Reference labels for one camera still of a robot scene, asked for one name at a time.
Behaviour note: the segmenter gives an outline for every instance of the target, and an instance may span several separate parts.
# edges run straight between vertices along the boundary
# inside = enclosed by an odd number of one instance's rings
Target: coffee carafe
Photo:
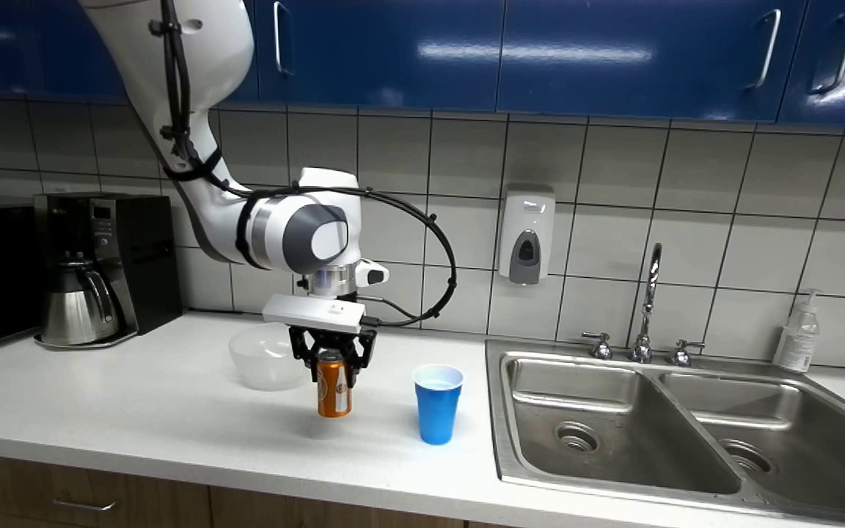
[[[121,331],[114,295],[93,260],[61,260],[48,293],[38,343],[48,349],[90,346]]]

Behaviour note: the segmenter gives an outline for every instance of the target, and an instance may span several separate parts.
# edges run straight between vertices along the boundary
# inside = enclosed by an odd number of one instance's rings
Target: kitchen counter
[[[482,339],[382,334],[351,417],[321,418],[315,383],[283,392],[239,383],[225,343],[253,324],[184,314],[102,352],[0,346],[0,456],[500,524],[802,524],[500,481]],[[467,373],[448,444],[416,440],[420,362]],[[815,370],[812,377],[845,395],[845,373]]]

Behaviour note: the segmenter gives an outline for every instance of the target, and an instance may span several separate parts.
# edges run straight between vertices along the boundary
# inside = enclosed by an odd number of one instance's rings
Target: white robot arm
[[[310,295],[338,298],[388,280],[360,257],[360,198],[293,194],[246,198],[219,157],[208,109],[249,70],[253,29],[243,0],[80,0],[102,35],[134,113],[189,201],[203,249],[219,260],[283,267],[309,276]],[[305,167],[302,188],[357,188],[341,170]],[[305,302],[283,302],[302,321]]]

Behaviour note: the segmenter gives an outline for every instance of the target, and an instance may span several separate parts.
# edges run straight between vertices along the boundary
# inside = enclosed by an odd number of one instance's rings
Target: faucet
[[[648,283],[645,283],[645,302],[643,302],[643,321],[639,321],[636,339],[632,346],[632,358],[643,359],[643,362],[652,359],[652,311],[654,311],[654,295],[658,295],[661,251],[664,251],[664,245],[654,243],[652,267],[648,267]]]

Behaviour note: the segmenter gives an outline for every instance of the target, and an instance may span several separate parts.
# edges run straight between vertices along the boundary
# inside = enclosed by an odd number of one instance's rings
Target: sink faucet handle
[[[611,358],[611,343],[607,343],[611,334],[607,334],[607,331],[599,331],[599,334],[591,331],[591,334],[580,334],[580,337],[583,337],[583,339],[596,339],[596,352],[594,352],[596,358]]]
[[[693,355],[701,355],[705,352],[705,343],[699,339],[677,339],[676,352],[670,355],[671,362],[693,362]]]

